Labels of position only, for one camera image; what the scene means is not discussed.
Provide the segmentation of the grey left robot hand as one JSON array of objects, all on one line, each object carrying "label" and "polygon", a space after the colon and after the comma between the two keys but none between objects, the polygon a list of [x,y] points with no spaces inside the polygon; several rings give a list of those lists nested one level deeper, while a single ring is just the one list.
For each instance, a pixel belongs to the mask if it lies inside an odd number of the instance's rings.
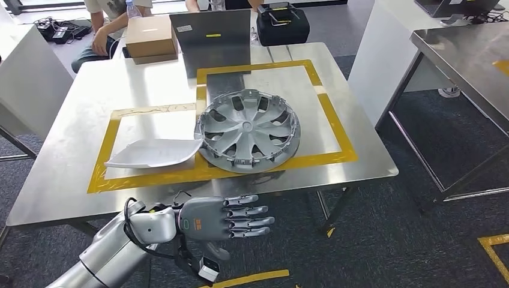
[{"label": "grey left robot hand", "polygon": [[267,206],[251,207],[255,194],[236,197],[197,197],[186,201],[179,210],[179,230],[189,239],[200,242],[210,256],[227,261],[230,253],[214,244],[233,238],[266,235],[274,217],[260,217]]}]

